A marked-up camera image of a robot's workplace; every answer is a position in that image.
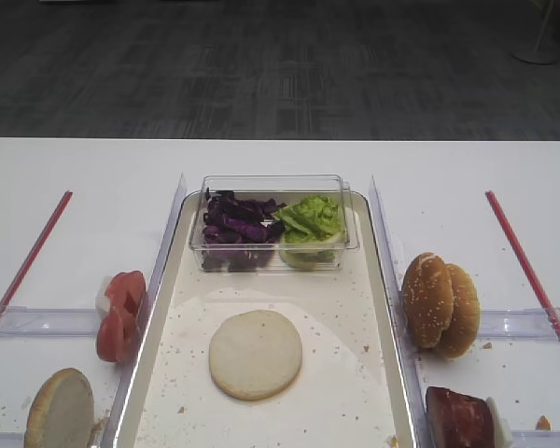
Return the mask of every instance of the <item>meat slice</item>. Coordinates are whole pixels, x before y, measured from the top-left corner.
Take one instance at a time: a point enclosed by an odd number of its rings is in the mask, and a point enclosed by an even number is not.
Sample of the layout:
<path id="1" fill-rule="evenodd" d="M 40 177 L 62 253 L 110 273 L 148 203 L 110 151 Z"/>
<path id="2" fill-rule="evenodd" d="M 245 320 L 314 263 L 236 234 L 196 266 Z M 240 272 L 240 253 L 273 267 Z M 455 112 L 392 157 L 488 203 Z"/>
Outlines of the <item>meat slice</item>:
<path id="1" fill-rule="evenodd" d="M 494 420 L 484 400 L 432 386 L 426 403 L 436 448 L 495 448 Z"/>

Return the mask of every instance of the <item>gray carpet floor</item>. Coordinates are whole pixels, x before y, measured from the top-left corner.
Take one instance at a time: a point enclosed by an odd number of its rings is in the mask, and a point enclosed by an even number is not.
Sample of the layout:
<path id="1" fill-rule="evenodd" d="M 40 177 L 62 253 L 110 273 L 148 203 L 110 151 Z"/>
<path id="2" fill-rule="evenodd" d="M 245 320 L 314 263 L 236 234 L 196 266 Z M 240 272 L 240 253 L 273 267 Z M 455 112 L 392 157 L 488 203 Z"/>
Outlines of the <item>gray carpet floor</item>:
<path id="1" fill-rule="evenodd" d="M 539 19 L 528 0 L 0 0 L 0 136 L 560 140 L 560 64 L 508 53 Z"/>

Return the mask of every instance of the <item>white tray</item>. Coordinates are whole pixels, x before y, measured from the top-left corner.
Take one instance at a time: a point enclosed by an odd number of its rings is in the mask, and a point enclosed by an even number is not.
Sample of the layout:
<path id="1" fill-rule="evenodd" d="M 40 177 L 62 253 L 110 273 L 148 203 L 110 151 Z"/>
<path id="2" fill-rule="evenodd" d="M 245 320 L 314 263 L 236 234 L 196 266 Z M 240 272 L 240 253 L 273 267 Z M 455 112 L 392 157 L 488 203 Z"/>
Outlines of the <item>white tray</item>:
<path id="1" fill-rule="evenodd" d="M 412 446 L 366 200 L 353 195 L 362 244 L 341 270 L 228 274 L 203 273 L 188 248 L 198 199 L 183 204 L 116 445 Z M 213 384 L 207 350 L 225 318 L 253 309 L 294 323 L 303 363 L 283 393 L 243 402 Z"/>

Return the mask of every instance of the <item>purple cabbage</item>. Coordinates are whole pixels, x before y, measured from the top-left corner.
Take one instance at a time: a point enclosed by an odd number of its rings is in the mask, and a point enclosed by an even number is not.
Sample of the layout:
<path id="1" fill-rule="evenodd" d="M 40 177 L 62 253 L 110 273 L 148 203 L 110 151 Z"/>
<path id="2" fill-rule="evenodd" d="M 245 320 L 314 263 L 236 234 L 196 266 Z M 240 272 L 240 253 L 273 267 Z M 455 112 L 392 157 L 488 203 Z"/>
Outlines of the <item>purple cabbage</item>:
<path id="1" fill-rule="evenodd" d="M 203 239 L 209 245 L 276 243 L 285 231 L 284 222 L 273 218 L 284 203 L 237 200 L 231 190 L 207 189 L 205 199 Z M 273 222 L 265 225 L 265 220 Z M 272 250 L 207 250 L 203 252 L 203 268 L 219 271 L 228 262 L 229 271 L 249 271 L 265 265 L 272 254 Z"/>

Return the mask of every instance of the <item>clear plastic container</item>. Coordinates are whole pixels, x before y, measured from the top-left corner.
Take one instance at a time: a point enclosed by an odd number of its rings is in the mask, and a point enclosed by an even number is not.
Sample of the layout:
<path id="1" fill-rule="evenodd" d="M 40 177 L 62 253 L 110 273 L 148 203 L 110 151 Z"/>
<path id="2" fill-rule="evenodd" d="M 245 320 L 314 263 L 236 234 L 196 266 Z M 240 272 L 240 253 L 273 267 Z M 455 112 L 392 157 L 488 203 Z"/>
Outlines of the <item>clear plastic container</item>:
<path id="1" fill-rule="evenodd" d="M 319 195 L 339 205 L 339 220 L 345 232 L 341 238 L 307 244 L 289 244 L 282 236 L 266 243 L 207 243 L 203 230 L 208 201 L 221 191 L 233 191 L 236 200 L 256 200 L 292 205 L 308 196 Z M 273 218 L 261 221 L 271 225 Z M 204 271 L 320 271 L 342 267 L 343 252 L 358 248 L 355 215 L 349 186 L 338 175 L 228 175 L 203 180 L 201 199 L 193 217 L 189 247 Z"/>

